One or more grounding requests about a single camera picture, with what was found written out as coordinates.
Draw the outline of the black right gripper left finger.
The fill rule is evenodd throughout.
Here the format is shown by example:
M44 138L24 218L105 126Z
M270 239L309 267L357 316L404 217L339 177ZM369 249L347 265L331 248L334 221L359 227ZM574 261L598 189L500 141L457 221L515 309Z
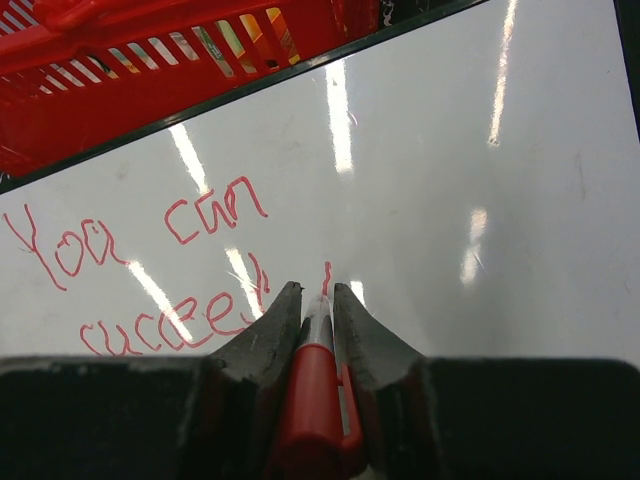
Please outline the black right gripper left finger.
M299 338L302 289L204 356L1 361L5 479L258 479Z

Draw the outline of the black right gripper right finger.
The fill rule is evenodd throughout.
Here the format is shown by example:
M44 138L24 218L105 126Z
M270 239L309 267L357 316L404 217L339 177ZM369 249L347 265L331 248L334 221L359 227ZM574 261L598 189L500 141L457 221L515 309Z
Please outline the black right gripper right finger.
M639 372L613 359L425 356L334 287L372 469L387 479L635 479Z

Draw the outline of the red whiteboard marker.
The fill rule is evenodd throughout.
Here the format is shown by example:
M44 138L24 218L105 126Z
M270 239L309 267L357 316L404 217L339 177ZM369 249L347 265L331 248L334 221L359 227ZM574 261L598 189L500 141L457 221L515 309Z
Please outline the red whiteboard marker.
M331 307L314 298L304 315L265 479L352 479L366 469L351 374L336 364Z

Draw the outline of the white whiteboard with dark frame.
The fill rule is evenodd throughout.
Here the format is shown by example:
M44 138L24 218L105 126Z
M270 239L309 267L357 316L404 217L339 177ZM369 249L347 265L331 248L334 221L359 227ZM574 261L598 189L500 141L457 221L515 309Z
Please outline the white whiteboard with dark frame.
M2 353L205 353L294 280L425 354L637 362L621 11L489 1L3 194Z

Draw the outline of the red plastic shopping basket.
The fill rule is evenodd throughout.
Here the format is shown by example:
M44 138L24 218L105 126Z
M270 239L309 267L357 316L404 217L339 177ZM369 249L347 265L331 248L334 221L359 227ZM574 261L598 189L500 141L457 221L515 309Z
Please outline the red plastic shopping basket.
M58 163L376 31L376 1L5 1L1 169Z

